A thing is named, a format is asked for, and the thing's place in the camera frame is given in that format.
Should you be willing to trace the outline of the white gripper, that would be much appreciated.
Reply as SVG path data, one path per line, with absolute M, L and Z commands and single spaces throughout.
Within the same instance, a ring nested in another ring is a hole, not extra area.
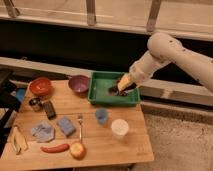
M 133 90 L 139 88 L 153 76 L 154 69 L 155 64 L 153 61 L 138 60 L 134 62 L 129 69 L 130 75 L 126 73 L 122 76 L 120 81 L 121 87 L 119 87 L 118 90 L 123 91 L 129 87 L 132 82 L 134 83 Z

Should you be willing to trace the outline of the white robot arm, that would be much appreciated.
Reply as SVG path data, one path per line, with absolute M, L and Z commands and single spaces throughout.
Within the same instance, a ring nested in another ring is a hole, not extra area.
M 148 50 L 135 61 L 118 82 L 118 91 L 140 87 L 153 74 L 174 63 L 201 85 L 213 92 L 213 58 L 185 48 L 182 43 L 166 33 L 154 33 L 147 42 Z

